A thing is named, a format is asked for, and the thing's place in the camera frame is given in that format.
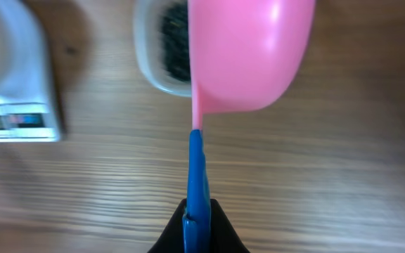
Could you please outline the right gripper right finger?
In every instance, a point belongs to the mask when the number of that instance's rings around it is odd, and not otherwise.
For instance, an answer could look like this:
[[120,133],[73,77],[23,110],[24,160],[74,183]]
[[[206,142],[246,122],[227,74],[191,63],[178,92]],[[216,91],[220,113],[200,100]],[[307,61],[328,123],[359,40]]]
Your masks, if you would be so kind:
[[210,253],[250,253],[216,199],[211,204]]

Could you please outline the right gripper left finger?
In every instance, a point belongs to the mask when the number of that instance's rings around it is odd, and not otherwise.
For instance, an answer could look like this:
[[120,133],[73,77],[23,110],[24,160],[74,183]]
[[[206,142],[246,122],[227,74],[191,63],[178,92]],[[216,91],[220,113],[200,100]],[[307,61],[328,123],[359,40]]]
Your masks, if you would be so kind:
[[182,218],[186,199],[180,201],[165,229],[148,253],[184,253],[184,229]]

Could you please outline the pink scoop blue handle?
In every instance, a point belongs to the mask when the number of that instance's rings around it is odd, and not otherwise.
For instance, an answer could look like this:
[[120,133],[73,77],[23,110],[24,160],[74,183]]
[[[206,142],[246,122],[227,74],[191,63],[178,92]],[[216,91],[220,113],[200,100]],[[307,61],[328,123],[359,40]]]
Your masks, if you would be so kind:
[[188,1],[192,129],[185,252],[210,248],[204,116],[261,110],[281,97],[300,67],[315,8],[315,0]]

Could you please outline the white digital kitchen scale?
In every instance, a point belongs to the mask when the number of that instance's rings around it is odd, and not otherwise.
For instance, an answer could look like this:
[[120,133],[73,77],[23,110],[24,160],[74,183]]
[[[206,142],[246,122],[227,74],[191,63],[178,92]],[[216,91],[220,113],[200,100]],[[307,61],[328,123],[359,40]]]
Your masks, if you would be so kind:
[[20,0],[0,0],[0,143],[62,137],[44,31]]

